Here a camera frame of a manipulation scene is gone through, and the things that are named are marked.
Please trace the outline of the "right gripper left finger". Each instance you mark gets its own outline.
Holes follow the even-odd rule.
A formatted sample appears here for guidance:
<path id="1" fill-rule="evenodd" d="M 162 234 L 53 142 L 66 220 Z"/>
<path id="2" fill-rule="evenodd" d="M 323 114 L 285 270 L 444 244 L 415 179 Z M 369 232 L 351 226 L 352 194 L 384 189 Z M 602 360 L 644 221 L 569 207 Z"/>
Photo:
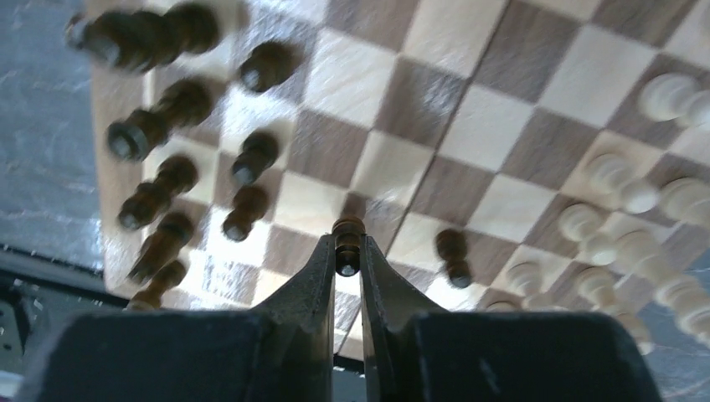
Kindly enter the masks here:
<path id="1" fill-rule="evenodd" d="M 265 324 L 246 401 L 331 401 L 334 343 L 334 236 L 323 235 L 307 263 L 252 308 Z"/>

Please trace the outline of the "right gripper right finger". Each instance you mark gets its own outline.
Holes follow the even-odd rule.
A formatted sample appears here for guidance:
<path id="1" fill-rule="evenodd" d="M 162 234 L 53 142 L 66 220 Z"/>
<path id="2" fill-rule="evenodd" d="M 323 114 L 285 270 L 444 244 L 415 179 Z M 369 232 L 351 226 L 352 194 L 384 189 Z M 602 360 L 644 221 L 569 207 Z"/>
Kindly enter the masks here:
<path id="1" fill-rule="evenodd" d="M 387 261 L 375 240 L 361 236 L 363 351 L 369 401 L 424 401 L 415 323 L 444 309 Z"/>

